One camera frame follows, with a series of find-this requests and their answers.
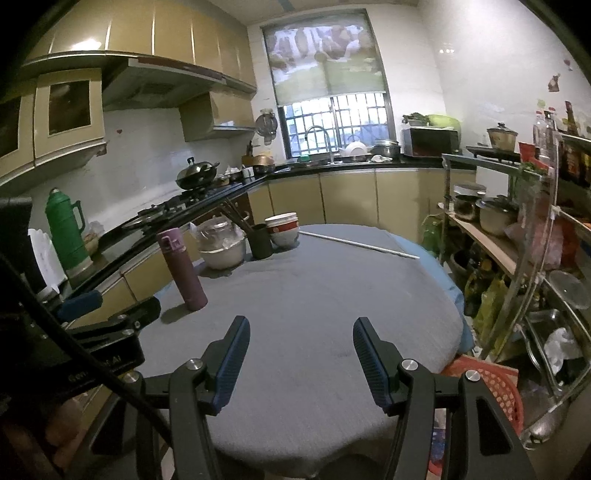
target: round table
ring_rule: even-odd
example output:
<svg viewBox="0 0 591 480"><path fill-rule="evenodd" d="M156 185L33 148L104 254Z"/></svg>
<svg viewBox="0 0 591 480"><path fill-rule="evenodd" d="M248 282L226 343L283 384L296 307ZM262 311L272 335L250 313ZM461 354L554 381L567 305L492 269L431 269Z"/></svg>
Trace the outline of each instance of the round table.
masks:
<svg viewBox="0 0 591 480"><path fill-rule="evenodd" d="M377 228L302 230L402 250ZM158 292L162 314L139 336L146 361L138 370L172 372L221 338L236 315L248 318L251 342L232 398L208 424L221 452L277 475L311 476L373 440L389 445L395 419L374 404L353 348L359 316L433 372L460 341L456 307L418 260L300 235L296 248L268 259L247 254L231 271L202 262L196 270L208 305L188 312L174 283Z"/></svg>

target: saucepan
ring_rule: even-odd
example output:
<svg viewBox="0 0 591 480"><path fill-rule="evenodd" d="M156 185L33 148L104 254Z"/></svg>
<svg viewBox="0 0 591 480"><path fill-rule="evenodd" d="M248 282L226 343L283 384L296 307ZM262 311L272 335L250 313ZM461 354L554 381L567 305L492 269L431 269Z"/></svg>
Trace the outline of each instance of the saucepan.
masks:
<svg viewBox="0 0 591 480"><path fill-rule="evenodd" d="M177 185L183 190L193 190L206 187L216 177L217 166L220 162L209 163L201 161L195 163L194 157L187 159L189 166L181 170L177 175Z"/></svg>

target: thermos bottle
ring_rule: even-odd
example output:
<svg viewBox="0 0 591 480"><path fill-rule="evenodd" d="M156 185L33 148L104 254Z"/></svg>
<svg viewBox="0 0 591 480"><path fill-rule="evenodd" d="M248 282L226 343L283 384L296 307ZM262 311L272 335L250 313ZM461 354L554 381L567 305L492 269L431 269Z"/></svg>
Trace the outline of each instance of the thermos bottle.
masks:
<svg viewBox="0 0 591 480"><path fill-rule="evenodd" d="M74 216L74 208L78 209L82 226ZM47 198L45 215L51 231L51 241L56 248L61 266L68 277L75 277L92 265L82 240L85 227L84 215L80 208L80 200L72 203L68 195L58 189L52 189Z"/></svg>
<svg viewBox="0 0 591 480"><path fill-rule="evenodd" d="M156 239L185 305L193 311L202 309L207 305L207 297L193 270L193 263L183 242L181 230L171 228L160 232Z"/></svg>

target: plastic bottle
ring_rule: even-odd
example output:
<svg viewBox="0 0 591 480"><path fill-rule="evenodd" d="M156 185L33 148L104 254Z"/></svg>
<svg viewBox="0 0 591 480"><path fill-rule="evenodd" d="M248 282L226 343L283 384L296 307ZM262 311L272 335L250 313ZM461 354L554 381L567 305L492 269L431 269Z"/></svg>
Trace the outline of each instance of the plastic bottle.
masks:
<svg viewBox="0 0 591 480"><path fill-rule="evenodd" d="M493 277L492 261L490 258L485 258L480 267L471 273L466 282L464 288L464 315L473 318L476 316L482 304L482 294L491 284Z"/></svg>
<svg viewBox="0 0 591 480"><path fill-rule="evenodd" d="M183 297L185 305L192 311L202 309L207 305L207 297L197 274L193 270L193 263L183 242L181 230L171 228L160 232L156 236L156 240L164 254L168 269Z"/></svg>

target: kitchen counter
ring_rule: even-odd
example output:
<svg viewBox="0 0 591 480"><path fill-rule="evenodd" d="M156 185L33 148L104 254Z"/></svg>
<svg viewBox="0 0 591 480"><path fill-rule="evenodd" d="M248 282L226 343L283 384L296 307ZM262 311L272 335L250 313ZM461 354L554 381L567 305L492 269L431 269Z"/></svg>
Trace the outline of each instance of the kitchen counter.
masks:
<svg viewBox="0 0 591 480"><path fill-rule="evenodd" d="M315 175L322 173L332 173L339 171L359 171L380 169L409 169L409 168L440 168L443 169L440 158L411 158L402 156L400 161L388 163L348 163L335 164L320 167L291 168L289 165L277 166L278 170L272 174L267 174L258 178L244 179L240 183L230 184L220 187L210 192L203 200L196 202L180 213L174 215L167 223L161 225L158 231L170 228L181 228L198 216L212 210L226 199L234 199L257 186L273 180L286 179L290 177L302 177L306 175ZM463 164L452 165L457 170L473 170ZM133 233L122 232L117 227L107 232L101 237L99 251L93 256L94 272L78 285L67 286L62 292L62 297L77 296L87 291L93 290L98 285L107 280L114 273L117 273L126 263L133 260L137 255L156 243L156 232L142 233L134 231Z"/></svg>

